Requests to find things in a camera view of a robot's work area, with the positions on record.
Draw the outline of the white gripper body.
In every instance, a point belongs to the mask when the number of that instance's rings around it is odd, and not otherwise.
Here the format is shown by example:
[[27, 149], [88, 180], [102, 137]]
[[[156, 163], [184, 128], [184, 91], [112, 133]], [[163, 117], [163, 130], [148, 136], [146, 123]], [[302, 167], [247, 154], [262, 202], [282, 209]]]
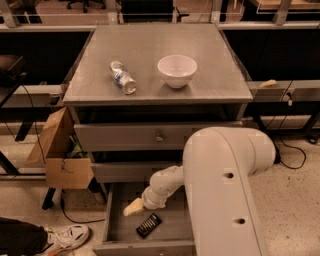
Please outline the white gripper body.
[[156, 194], [151, 187], [147, 187], [142, 193], [142, 202], [147, 209], [161, 209], [166, 206], [167, 199]]

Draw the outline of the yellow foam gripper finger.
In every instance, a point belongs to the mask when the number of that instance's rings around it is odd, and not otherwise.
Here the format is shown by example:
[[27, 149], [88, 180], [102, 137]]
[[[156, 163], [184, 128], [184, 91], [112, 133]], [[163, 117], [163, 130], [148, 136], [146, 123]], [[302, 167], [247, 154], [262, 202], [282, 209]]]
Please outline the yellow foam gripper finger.
[[136, 198], [123, 210], [123, 214], [125, 216], [130, 216], [130, 215], [139, 213], [143, 210], [144, 210], [144, 205], [143, 205], [142, 199]]

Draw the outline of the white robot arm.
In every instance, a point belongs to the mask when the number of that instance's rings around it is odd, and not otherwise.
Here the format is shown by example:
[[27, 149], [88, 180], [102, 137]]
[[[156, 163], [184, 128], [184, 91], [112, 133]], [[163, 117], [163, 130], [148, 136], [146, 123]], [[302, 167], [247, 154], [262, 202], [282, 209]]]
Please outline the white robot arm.
[[186, 142], [182, 165], [154, 173], [123, 214], [163, 208], [183, 187], [197, 256], [269, 256], [248, 177], [268, 170], [275, 155], [257, 129], [204, 128]]

